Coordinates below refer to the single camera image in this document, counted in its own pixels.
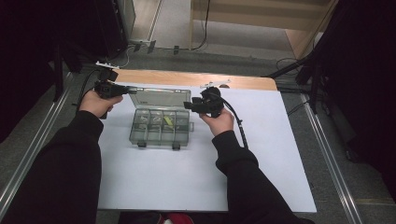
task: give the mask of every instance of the white surface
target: white surface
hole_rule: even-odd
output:
[[[190,89],[191,96],[201,96],[203,90],[136,86]],[[243,120],[250,150],[291,210],[316,212],[280,93],[221,89],[221,95]],[[213,135],[198,114],[191,112],[195,130],[180,151],[134,148],[129,141],[133,118],[134,105],[125,95],[103,120],[99,209],[227,211],[226,177],[215,166]],[[236,125],[234,129],[242,146]]]

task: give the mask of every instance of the box lid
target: box lid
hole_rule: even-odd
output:
[[[184,102],[191,101],[190,90],[137,88],[129,94],[136,108],[183,109]]]

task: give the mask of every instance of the black jacket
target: black jacket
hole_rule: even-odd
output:
[[[95,223],[102,130],[96,116],[78,112],[39,152],[2,223]],[[219,134],[213,144],[216,165],[228,177],[226,223],[301,223],[233,131]]]

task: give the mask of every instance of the gray floor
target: gray floor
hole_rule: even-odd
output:
[[[202,18],[206,14],[205,1],[202,1]],[[290,44],[285,45],[287,39],[283,29],[238,25],[223,22],[209,22],[207,37],[200,51],[213,54],[252,57],[260,59],[293,58]],[[181,49],[190,44],[190,1],[163,1],[153,37],[159,48]],[[205,22],[194,21],[192,47],[196,48],[204,39]]]
[[[154,33],[154,37],[158,43],[157,47],[169,48],[174,45],[181,46],[181,44],[173,42],[168,44],[169,46],[165,46],[165,42],[169,40],[164,39],[164,37],[168,35],[159,31],[156,30]],[[155,49],[153,52],[148,53],[147,48],[143,47],[138,52],[129,51],[130,62],[125,68],[222,73],[253,77],[270,74],[277,70],[276,61],[281,58],[289,58],[290,55],[292,56],[292,52],[287,39],[285,39],[286,35],[284,35],[282,30],[267,29],[266,31],[272,32],[271,34],[267,34],[267,36],[276,36],[276,38],[264,38],[266,45],[261,44],[263,50],[260,50],[260,54],[258,51],[252,51],[254,48],[240,48],[237,46],[238,42],[233,42],[232,40],[222,43],[233,43],[236,45],[237,50],[229,51],[227,45],[222,47],[217,45],[211,51],[206,48],[205,50],[195,52],[181,51],[178,55],[174,55],[172,50],[165,49]],[[214,30],[209,33],[209,46],[216,43],[217,40],[213,32]],[[237,34],[229,36],[233,36],[236,39],[239,38]],[[125,64],[127,58],[122,53],[117,59],[111,62]],[[282,62],[280,66],[284,66],[285,64],[287,64],[287,61]],[[83,78],[92,69],[92,65],[85,64],[81,74],[74,74],[75,79],[69,96],[53,127],[49,131],[47,139],[73,118],[75,108],[72,104],[77,100]],[[285,75],[278,78],[276,80],[277,86],[279,88],[296,88],[293,83],[293,77],[294,75]],[[41,122],[52,106],[52,96],[53,88],[43,95],[35,107],[21,120],[9,138],[0,144],[0,189],[6,187],[26,149],[33,141]],[[302,98],[298,93],[282,93],[282,97],[287,111],[290,111],[302,102]],[[351,195],[358,206],[363,222],[381,224],[396,223],[396,206],[390,200],[380,174],[367,164],[348,161],[345,155],[344,143],[337,133],[336,127],[332,123],[331,118],[325,114],[320,106],[318,107],[318,117],[320,118],[323,130],[326,133],[334,157],[342,171]],[[318,208],[318,212],[315,214],[297,215],[299,217],[311,218],[319,224],[348,223],[346,212],[341,204],[339,194],[334,186],[328,166],[304,108],[290,115],[290,124]],[[117,223],[118,215],[119,212],[117,211],[98,211],[97,223]]]

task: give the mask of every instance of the metal frame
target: metal frame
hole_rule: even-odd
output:
[[[26,176],[30,167],[32,166],[33,161],[35,160],[35,156],[39,152],[39,150],[43,147],[43,144],[55,122],[56,118],[59,115],[62,107],[64,106],[64,102],[67,98],[67,95],[70,92],[70,84],[73,82],[74,76],[72,73],[68,73],[66,75],[64,85],[66,86],[64,93],[60,96],[58,102],[52,103],[51,108],[49,109],[49,113],[44,118],[41,123],[40,128],[35,134],[35,138],[30,144],[29,148],[26,150],[18,168],[15,170],[14,175],[8,181],[8,184],[0,197],[0,222],[5,216],[9,205],[12,202],[18,188],[21,185],[22,180]]]
[[[306,102],[309,99],[306,94],[302,94],[301,98],[303,102]],[[305,111],[306,114],[308,115],[309,121],[311,122],[315,136],[318,139],[318,143],[323,153],[324,160],[326,161],[327,167],[329,169],[329,173],[332,177],[332,182],[334,183],[335,188],[338,192],[338,196],[340,197],[341,204],[344,206],[344,210],[346,211],[346,216],[347,219],[349,220],[349,223],[362,224],[363,221],[361,219],[361,214],[359,213],[358,207],[356,206],[352,194],[349,191],[347,182],[343,177],[343,174],[337,164],[337,161],[334,155],[332,154],[332,148],[330,147],[326,135],[323,132],[318,115],[313,113],[313,111],[310,108],[310,105],[308,104],[305,104]]]

